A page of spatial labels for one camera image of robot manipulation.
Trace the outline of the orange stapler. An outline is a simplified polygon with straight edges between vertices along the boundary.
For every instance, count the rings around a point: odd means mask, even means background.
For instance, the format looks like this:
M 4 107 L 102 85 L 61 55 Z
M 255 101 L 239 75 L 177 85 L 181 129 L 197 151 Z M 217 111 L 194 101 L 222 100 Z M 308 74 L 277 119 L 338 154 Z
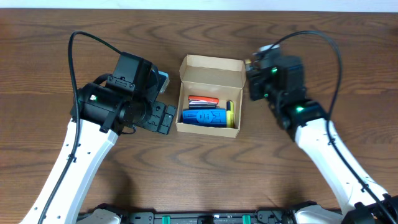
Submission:
M 218 103 L 219 99 L 217 98 L 193 95 L 188 97 L 188 108 L 190 110 L 215 109 Z

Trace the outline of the yellow highlighter pen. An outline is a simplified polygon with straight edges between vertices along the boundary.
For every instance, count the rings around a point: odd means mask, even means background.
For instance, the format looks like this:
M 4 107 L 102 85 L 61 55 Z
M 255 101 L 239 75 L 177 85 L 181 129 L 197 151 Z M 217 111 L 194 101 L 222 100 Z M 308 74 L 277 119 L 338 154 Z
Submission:
M 226 102 L 226 125 L 228 128 L 234 128 L 234 103 Z

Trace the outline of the blue plastic staple remover block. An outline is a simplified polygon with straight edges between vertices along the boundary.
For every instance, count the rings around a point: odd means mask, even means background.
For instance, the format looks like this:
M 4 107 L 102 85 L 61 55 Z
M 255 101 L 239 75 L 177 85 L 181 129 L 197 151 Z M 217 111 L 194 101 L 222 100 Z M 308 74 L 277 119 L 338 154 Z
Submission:
M 226 128 L 226 110 L 184 110 L 182 113 L 182 122 L 197 126 Z

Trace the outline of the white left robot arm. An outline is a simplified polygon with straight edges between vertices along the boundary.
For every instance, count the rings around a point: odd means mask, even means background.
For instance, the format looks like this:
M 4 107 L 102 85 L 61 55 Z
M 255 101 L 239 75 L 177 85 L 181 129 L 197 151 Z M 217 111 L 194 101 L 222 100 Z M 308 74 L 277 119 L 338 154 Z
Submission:
M 78 90 L 60 154 L 23 223 L 127 223 L 129 216 L 96 208 L 80 214 L 88 189 L 124 128 L 167 135 L 176 108 L 156 100 L 169 76 L 148 60 L 123 52 L 112 74 Z

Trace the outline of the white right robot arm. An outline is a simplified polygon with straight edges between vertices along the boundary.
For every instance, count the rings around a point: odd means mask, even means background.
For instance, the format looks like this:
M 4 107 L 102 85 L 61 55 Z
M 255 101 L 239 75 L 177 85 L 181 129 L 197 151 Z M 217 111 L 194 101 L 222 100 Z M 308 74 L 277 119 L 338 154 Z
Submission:
M 266 99 L 281 129 L 316 165 L 340 212 L 304 202 L 283 213 L 281 223 L 397 223 L 397 197 L 361 167 L 322 106 L 307 96 L 299 57 L 245 61 L 252 100 Z

